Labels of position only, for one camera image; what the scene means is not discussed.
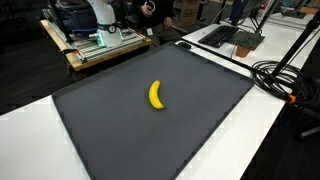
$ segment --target banana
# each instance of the banana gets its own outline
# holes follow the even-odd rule
[[[165,107],[162,105],[161,101],[159,100],[158,90],[160,87],[160,81],[156,80],[152,83],[149,89],[149,101],[155,109],[164,109]]]

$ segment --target gray table mat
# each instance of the gray table mat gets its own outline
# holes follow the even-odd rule
[[[160,80],[166,110],[148,89]],[[253,81],[167,44],[53,94],[90,177],[174,179]]]

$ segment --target power cord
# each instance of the power cord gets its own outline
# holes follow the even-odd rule
[[[240,29],[240,30],[242,30],[242,31],[244,31],[244,32],[250,32],[250,31],[248,31],[248,30],[245,30],[245,29],[240,28],[239,25],[234,26],[234,27],[237,27],[238,29]]]
[[[220,15],[220,13],[222,13],[222,11],[224,10],[224,8],[226,8],[227,3],[223,6],[223,8],[218,12],[218,14],[216,15],[216,17],[212,20],[211,24],[214,23],[214,21],[217,19],[217,17]]]
[[[259,26],[260,26],[260,23],[258,22],[258,20],[257,20],[257,19],[254,19],[254,21],[257,23],[257,27],[259,27]]]
[[[232,59],[232,56],[233,56],[233,52],[234,52],[234,50],[236,49],[236,45],[234,45],[234,47],[233,47],[233,49],[232,49],[232,52],[231,52],[231,56],[230,56],[230,58]]]
[[[277,65],[276,61],[260,61],[252,66],[252,78],[259,88],[289,104],[305,106],[320,102],[319,88],[311,77],[291,65],[274,77],[271,74]],[[280,79],[289,82],[291,90],[285,90],[279,83]]]
[[[253,27],[246,26],[246,25],[243,25],[243,24],[239,24],[238,26],[243,26],[243,27],[246,27],[246,28],[250,28],[250,29],[252,29],[252,30],[253,30],[253,32],[255,32],[255,31],[256,31]]]
[[[257,27],[256,23],[253,21],[253,19],[252,19],[252,18],[250,18],[250,20],[251,20],[252,24],[254,25],[255,30],[257,30],[257,29],[258,29],[258,27]]]

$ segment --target wooden table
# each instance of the wooden table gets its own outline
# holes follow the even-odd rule
[[[58,33],[50,26],[48,20],[41,20],[40,23],[43,26],[43,29],[48,33],[48,35],[50,35],[50,37],[55,42],[55,44],[59,47],[60,50],[69,49],[66,42],[64,42],[61,39],[61,37],[58,35]],[[150,44],[151,44],[151,39],[147,38],[146,41],[141,42],[140,44],[132,45],[130,47],[125,48],[124,50],[117,51],[112,54],[108,54],[106,56],[103,56],[97,60],[88,61],[85,63],[81,63],[79,58],[72,53],[67,54],[66,59],[75,71],[80,71],[85,68],[99,64],[101,62],[113,59],[113,58],[118,57],[120,55],[123,55],[123,54],[129,53],[129,52],[135,51],[137,49],[140,49],[142,47],[148,46]]]
[[[302,7],[299,12],[306,13],[306,14],[316,14],[319,11],[318,8],[311,8],[311,7]]]

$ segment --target white tabletop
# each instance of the white tabletop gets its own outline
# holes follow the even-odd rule
[[[306,14],[303,19],[299,19],[289,16],[283,16],[281,13],[274,13],[270,15],[267,23],[304,30],[313,16],[313,14]]]
[[[250,76],[248,70],[202,49],[191,51]],[[240,179],[283,105],[252,88],[177,179]],[[51,96],[0,116],[0,144],[1,180],[89,179]]]
[[[250,20],[246,20],[244,25],[253,27]],[[183,36],[184,40],[191,41],[195,44],[198,44],[202,47],[206,47],[212,51],[220,53],[224,56],[231,57],[231,53],[234,49],[234,45],[225,43],[220,48],[213,48],[211,46],[207,46],[201,43],[198,43],[200,39],[204,36],[212,32],[219,25],[212,24],[206,28],[200,29],[194,33]],[[246,28],[240,26],[242,29],[250,30],[250,28]],[[236,49],[233,52],[232,58],[237,60],[243,64],[252,66],[257,61],[262,60],[273,60],[280,61],[283,56],[288,52],[291,46],[295,43],[296,39],[301,35],[302,30],[286,28],[281,26],[276,26],[272,24],[265,24],[263,27],[262,35],[265,36],[264,41],[257,47],[255,51],[251,51],[250,54],[245,58],[240,58],[235,55]],[[305,62],[306,57],[309,56],[311,50],[316,44],[320,33],[316,35],[315,38],[299,53],[296,59],[293,61],[292,65],[301,68]]]

